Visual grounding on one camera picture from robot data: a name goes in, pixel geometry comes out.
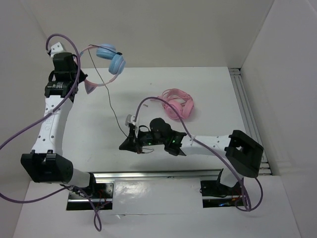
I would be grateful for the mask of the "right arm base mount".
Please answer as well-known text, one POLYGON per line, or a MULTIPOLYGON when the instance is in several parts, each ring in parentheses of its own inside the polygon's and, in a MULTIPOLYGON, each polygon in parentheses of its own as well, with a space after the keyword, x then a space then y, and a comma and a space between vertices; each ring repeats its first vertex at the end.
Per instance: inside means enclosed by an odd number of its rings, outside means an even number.
POLYGON ((200 193, 204 208, 243 207, 239 183, 236 183, 234 187, 227 187, 216 180, 202 180, 200 193))

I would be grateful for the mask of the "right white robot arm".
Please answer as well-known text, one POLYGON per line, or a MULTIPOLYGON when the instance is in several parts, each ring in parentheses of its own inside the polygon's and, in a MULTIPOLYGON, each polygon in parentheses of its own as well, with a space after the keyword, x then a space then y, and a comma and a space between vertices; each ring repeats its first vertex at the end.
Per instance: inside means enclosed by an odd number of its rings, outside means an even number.
POLYGON ((228 194, 243 178, 256 179, 259 175, 264 149, 240 130, 223 136, 193 136, 173 130, 162 118, 153 119, 147 131, 141 131, 135 123, 127 125, 129 134, 120 150, 141 154, 145 146, 162 145, 173 156, 216 156, 224 164, 216 182, 221 194, 228 194))

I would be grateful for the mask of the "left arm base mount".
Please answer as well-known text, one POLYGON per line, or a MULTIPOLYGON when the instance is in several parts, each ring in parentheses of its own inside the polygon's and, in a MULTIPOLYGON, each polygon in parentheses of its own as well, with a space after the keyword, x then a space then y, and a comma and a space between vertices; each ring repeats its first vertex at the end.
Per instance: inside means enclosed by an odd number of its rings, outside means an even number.
MULTIPOLYGON (((87 193, 97 210, 112 210, 113 182, 95 183, 92 187, 84 188, 83 190, 87 193)), ((82 192, 77 191, 69 192, 66 210, 88 211, 93 210, 93 208, 85 195, 82 192)))

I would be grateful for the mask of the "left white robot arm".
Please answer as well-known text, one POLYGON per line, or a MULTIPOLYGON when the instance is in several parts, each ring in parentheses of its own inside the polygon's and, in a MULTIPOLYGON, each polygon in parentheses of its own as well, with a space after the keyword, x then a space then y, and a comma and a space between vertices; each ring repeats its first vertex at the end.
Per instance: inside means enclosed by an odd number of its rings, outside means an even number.
POLYGON ((74 57, 69 52, 53 56, 54 70, 45 87, 45 119, 31 152, 22 154, 21 164, 34 182, 77 186, 85 197, 91 198, 98 192, 97 184, 91 181, 92 175, 74 168, 62 155, 66 121, 78 84, 86 78, 74 57))

